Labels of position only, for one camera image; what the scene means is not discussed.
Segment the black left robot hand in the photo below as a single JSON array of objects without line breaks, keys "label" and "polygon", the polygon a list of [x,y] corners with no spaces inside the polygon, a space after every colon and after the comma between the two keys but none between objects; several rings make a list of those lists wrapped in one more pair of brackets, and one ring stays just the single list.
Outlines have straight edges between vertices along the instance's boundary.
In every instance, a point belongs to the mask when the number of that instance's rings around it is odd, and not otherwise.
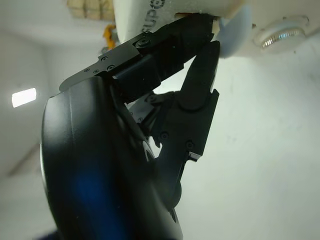
[{"label": "black left robot hand", "polygon": [[181,240],[187,161],[204,153],[219,93],[215,17],[143,32],[67,78],[45,105],[41,173],[63,240]]}]

